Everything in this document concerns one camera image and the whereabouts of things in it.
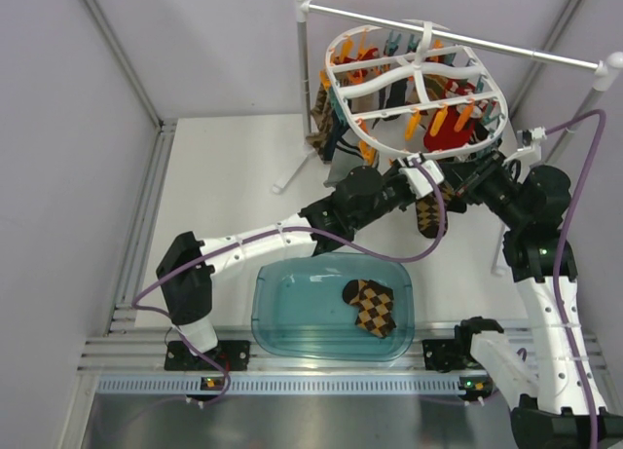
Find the brown argyle sock front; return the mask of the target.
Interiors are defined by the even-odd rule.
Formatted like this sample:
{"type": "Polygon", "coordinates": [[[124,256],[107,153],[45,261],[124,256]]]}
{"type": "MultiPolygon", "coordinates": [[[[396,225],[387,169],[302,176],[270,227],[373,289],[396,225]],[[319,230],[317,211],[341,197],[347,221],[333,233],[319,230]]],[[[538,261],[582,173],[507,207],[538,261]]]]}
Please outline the brown argyle sock front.
{"type": "Polygon", "coordinates": [[[433,195],[419,199],[415,204],[417,226],[420,234],[434,240],[441,224],[440,205],[433,195]]]}

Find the brown argyle sock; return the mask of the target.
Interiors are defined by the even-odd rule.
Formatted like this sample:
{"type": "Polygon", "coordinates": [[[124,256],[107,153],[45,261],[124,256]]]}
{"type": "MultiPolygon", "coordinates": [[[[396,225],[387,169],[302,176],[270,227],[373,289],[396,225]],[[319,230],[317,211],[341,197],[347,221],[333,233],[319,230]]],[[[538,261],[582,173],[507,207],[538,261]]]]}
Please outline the brown argyle sock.
{"type": "Polygon", "coordinates": [[[417,226],[420,234],[434,240],[441,224],[440,205],[433,195],[419,199],[415,204],[417,226]]]}
{"type": "Polygon", "coordinates": [[[383,340],[396,328],[392,315],[393,290],[372,280],[349,281],[342,291],[343,301],[357,309],[354,325],[383,340]]]}

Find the white oval clip hanger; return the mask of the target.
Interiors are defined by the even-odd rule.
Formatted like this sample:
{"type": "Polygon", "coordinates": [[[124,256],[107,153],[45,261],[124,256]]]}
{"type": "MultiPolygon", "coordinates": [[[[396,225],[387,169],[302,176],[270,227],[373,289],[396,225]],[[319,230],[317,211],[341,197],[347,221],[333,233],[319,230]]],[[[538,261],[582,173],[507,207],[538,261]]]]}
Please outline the white oval clip hanger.
{"type": "Polygon", "coordinates": [[[466,160],[497,147],[508,122],[501,88],[469,47],[434,38],[432,22],[405,34],[374,25],[343,32],[328,46],[320,83],[338,122],[354,135],[364,162],[422,153],[428,159],[466,160]],[[423,138],[435,135],[447,109],[464,106],[459,131],[479,119],[462,147],[429,152],[423,138]]]}

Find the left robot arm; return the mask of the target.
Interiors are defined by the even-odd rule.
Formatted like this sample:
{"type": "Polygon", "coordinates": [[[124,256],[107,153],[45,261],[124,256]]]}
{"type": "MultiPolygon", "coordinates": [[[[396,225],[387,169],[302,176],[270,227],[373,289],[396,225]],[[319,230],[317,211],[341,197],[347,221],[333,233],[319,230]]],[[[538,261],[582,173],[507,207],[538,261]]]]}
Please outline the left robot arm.
{"type": "Polygon", "coordinates": [[[356,233],[396,210],[437,192],[421,167],[392,165],[385,173],[357,167],[325,198],[275,224],[217,239],[178,235],[156,269],[165,313],[179,333],[186,356],[199,368],[220,356],[210,319],[213,296],[276,261],[311,258],[342,246],[356,233]]]}

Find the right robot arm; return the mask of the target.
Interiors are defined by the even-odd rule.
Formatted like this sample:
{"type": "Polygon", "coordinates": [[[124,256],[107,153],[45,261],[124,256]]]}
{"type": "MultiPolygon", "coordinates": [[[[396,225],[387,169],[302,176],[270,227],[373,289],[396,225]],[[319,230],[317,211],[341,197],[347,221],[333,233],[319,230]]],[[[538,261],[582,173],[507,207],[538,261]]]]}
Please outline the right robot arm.
{"type": "Polygon", "coordinates": [[[499,152],[442,169],[459,198],[485,205],[507,228],[502,253],[527,312],[537,369],[529,369],[495,320],[481,317],[456,326],[457,361],[487,371],[508,406],[520,448],[621,442],[622,418],[608,410],[595,383],[577,312],[568,176],[537,166],[518,181],[499,152]]]}

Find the red sock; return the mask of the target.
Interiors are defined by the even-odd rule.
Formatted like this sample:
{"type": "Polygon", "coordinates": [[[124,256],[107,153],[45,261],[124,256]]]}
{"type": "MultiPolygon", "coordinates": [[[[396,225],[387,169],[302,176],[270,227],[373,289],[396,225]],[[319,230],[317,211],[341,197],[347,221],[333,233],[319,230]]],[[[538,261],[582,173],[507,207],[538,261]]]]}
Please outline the red sock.
{"type": "Polygon", "coordinates": [[[455,126],[460,119],[463,109],[463,105],[459,108],[448,108],[444,122],[435,135],[431,134],[434,123],[430,124],[423,138],[423,145],[427,151],[452,150],[464,146],[471,140],[479,119],[476,117],[476,114],[473,114],[463,123],[463,127],[456,131],[455,126]]]}

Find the grey striped sock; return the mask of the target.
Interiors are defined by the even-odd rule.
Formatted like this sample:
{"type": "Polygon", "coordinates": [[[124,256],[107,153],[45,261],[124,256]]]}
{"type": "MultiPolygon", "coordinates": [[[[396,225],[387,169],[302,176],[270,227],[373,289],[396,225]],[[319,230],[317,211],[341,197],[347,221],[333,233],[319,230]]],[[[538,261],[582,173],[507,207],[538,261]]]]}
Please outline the grey striped sock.
{"type": "Polygon", "coordinates": [[[338,146],[334,151],[329,173],[323,182],[323,186],[326,188],[335,187],[348,176],[351,170],[363,164],[364,159],[359,151],[338,146]]]}

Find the brown patterned hanging sock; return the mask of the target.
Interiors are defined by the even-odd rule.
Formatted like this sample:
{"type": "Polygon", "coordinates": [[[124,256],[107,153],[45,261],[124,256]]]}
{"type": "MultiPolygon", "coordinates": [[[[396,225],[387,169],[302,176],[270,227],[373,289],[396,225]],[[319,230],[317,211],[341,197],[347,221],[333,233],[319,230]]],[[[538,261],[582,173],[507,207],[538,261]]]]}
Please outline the brown patterned hanging sock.
{"type": "Polygon", "coordinates": [[[322,85],[319,86],[315,102],[310,110],[315,130],[306,136],[306,142],[319,156],[324,164],[333,161],[340,130],[339,122],[334,117],[334,109],[329,93],[322,85]]]}

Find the brown argyle sock back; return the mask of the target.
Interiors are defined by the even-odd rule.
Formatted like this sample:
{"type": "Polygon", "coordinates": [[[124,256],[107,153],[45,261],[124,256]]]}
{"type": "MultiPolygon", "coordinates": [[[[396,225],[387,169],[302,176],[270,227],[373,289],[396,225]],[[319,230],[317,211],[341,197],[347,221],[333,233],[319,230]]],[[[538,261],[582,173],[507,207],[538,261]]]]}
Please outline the brown argyle sock back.
{"type": "Polygon", "coordinates": [[[372,280],[349,281],[342,291],[343,301],[357,309],[354,325],[383,340],[396,328],[392,315],[393,290],[372,280]]]}

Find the teal plastic basin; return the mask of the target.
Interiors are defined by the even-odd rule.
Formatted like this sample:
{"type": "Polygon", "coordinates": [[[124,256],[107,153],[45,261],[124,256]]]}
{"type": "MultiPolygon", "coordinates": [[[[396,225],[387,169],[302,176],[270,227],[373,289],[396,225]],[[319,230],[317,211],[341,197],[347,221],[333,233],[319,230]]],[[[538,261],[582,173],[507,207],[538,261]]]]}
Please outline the teal plastic basin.
{"type": "Polygon", "coordinates": [[[411,278],[397,263],[355,253],[279,261],[259,271],[251,329],[273,355],[345,361],[391,361],[415,336],[411,278]],[[383,340],[354,325],[357,309],[342,291],[352,280],[393,290],[396,328],[383,340]]]}

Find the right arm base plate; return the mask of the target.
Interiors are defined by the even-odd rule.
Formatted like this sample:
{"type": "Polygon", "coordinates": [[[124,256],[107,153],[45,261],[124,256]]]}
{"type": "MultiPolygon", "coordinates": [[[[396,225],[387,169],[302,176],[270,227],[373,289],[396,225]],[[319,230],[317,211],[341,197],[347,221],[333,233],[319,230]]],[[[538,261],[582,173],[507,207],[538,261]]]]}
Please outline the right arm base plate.
{"type": "Polygon", "coordinates": [[[454,339],[426,339],[421,345],[426,370],[448,373],[480,368],[454,339]]]}

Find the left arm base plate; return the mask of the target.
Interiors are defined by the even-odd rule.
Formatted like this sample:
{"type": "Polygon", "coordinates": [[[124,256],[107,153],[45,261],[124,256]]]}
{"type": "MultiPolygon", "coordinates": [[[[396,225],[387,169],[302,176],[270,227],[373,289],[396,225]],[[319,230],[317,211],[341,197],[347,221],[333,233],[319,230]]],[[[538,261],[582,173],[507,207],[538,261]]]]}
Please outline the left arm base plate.
{"type": "MultiPolygon", "coordinates": [[[[250,357],[247,340],[222,340],[218,346],[204,353],[226,371],[246,371],[250,357]]],[[[165,371],[216,371],[216,368],[194,355],[182,341],[171,341],[166,346],[165,371]]]]}

